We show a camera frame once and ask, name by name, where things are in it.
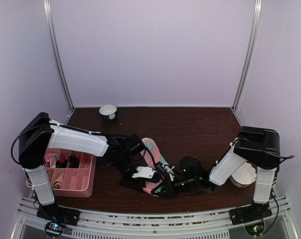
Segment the pink sock with teal patches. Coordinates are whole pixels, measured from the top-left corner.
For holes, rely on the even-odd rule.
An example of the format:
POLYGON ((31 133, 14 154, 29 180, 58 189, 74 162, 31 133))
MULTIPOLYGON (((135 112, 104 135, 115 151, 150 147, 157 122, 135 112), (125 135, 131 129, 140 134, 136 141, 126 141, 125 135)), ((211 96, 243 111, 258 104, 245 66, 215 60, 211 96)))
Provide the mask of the pink sock with teal patches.
MULTIPOLYGON (((158 146, 156 145, 155 141, 151 138, 148 137, 144 137, 142 139, 142 142, 144 143, 144 145, 149 149, 149 151, 151 152, 155 163, 161 162, 162 164, 167 164, 167 161, 165 160, 165 158, 162 156, 158 146)), ((144 155, 144 159, 145 162, 147 164, 148 167, 155 169, 155 166, 153 164, 153 160, 151 158, 151 155, 148 151, 146 151, 145 155, 144 155)), ((153 183, 153 182, 146 182, 146 186, 143 188, 144 192, 154 196, 154 197, 158 197, 157 195, 155 195, 155 193, 152 193, 152 190, 156 188, 155 192, 159 193, 161 190, 161 183, 162 180, 160 179, 159 182, 157 183, 153 183)))

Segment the brown beige argyle sock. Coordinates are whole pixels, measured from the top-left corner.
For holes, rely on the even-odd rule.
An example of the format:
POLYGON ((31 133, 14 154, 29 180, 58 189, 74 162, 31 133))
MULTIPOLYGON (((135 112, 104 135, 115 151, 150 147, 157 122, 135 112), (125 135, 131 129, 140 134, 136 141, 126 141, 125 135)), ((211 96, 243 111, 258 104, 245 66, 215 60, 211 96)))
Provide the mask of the brown beige argyle sock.
POLYGON ((56 168, 79 168, 80 160, 79 158, 73 154, 68 158, 61 158, 56 161, 56 168))

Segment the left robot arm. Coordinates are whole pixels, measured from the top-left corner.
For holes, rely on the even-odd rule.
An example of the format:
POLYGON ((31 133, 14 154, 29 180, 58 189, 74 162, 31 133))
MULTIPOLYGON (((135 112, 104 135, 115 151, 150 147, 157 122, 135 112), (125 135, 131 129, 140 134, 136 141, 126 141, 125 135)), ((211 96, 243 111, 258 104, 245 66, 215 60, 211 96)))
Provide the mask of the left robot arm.
POLYGON ((144 150, 136 135, 123 135, 89 131, 61 124, 48 113, 39 113, 13 140, 11 147, 18 147, 18 157, 13 161, 20 165, 31 181, 43 212, 52 221, 58 221, 63 211, 57 206, 56 197, 46 172, 47 153, 56 153, 66 159, 72 153, 87 154, 107 159, 122 175, 121 185, 143 191, 144 179, 134 178, 137 172, 133 158, 144 150))

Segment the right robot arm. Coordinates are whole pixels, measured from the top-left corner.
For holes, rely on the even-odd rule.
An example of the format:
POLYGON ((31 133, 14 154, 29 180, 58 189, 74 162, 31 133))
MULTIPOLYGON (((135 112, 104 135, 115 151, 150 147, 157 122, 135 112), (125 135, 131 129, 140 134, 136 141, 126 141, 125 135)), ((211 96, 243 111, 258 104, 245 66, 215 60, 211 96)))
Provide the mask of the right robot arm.
POLYGON ((269 201, 275 177, 280 165, 294 158, 294 155, 282 156, 280 153, 280 135, 273 129, 243 126, 229 149, 210 170, 204 170, 195 158, 185 157, 188 164, 184 175, 172 180, 172 174, 166 171, 162 163, 155 163, 161 183, 150 193, 158 197, 174 197, 177 189, 188 185, 198 186, 204 193, 213 193, 245 163, 257 167, 253 204, 247 208, 250 219, 258 219, 265 211, 269 201))

